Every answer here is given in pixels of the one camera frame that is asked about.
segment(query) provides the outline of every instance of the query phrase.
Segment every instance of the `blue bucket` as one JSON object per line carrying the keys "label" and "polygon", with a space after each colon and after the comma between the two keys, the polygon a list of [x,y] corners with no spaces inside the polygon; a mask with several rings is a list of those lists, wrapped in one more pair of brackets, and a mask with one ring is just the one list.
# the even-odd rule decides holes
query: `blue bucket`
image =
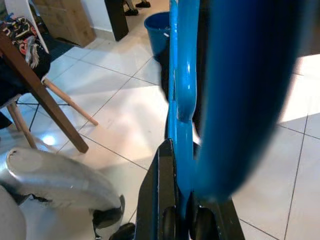
{"label": "blue bucket", "polygon": [[148,31],[153,56],[157,60],[157,56],[165,49],[166,43],[169,40],[169,12],[160,12],[147,17],[144,21],[144,26]]}

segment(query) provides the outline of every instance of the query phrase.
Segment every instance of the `dark rug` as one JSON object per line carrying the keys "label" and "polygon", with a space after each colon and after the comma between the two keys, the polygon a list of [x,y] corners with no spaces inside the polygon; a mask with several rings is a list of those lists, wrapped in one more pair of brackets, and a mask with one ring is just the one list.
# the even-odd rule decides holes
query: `dark rug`
{"label": "dark rug", "polygon": [[74,45],[54,39],[49,33],[42,33],[41,36],[51,55],[51,62],[69,51]]}

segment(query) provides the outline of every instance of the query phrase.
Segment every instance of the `white wall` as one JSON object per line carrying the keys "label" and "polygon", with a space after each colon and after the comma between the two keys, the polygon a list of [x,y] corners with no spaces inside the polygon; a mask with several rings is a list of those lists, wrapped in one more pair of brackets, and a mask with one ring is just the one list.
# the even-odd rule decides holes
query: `white wall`
{"label": "white wall", "polygon": [[81,2],[92,28],[113,33],[105,0],[81,0]]}

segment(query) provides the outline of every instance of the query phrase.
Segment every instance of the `blue tube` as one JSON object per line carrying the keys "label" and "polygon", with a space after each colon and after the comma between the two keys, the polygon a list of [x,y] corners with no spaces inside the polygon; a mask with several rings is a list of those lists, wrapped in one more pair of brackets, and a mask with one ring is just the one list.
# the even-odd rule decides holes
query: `blue tube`
{"label": "blue tube", "polygon": [[192,176],[195,172],[192,116],[197,99],[198,16],[199,0],[170,1],[168,136],[174,144],[182,217],[193,189]]}
{"label": "blue tube", "polygon": [[206,118],[194,190],[223,201],[260,159],[286,96],[304,16],[316,1],[212,2]]}

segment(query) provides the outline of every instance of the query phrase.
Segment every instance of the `wooden chair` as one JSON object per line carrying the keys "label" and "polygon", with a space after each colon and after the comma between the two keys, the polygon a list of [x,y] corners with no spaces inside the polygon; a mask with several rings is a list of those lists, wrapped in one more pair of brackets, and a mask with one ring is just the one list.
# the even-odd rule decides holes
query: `wooden chair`
{"label": "wooden chair", "polygon": [[27,139],[30,147],[33,149],[37,149],[37,145],[35,143],[35,140],[32,136],[32,134],[29,131],[29,128],[27,127],[27,124],[24,120],[24,118],[21,115],[21,112],[16,104],[16,101],[21,95],[16,95],[15,97],[9,99],[4,105],[0,106],[0,109],[6,107],[8,109],[8,112],[10,113],[12,120],[14,122],[14,125],[16,129],[20,132],[22,131],[25,138]]}
{"label": "wooden chair", "polygon": [[[47,53],[49,50],[47,45],[41,36],[41,33],[37,27],[36,21],[32,14],[32,11],[29,6],[28,0],[4,0],[6,10],[8,14],[13,13],[14,17],[25,17],[28,19],[40,39],[40,42]],[[58,97],[64,100],[67,104],[73,107],[78,113],[84,116],[87,120],[89,120],[95,126],[98,125],[98,122],[94,120],[88,113],[86,113],[79,105],[77,105],[66,93],[64,93],[61,89],[59,89],[56,85],[54,85],[46,76],[44,76],[41,80],[42,84],[49,88],[52,92],[54,92]]]}

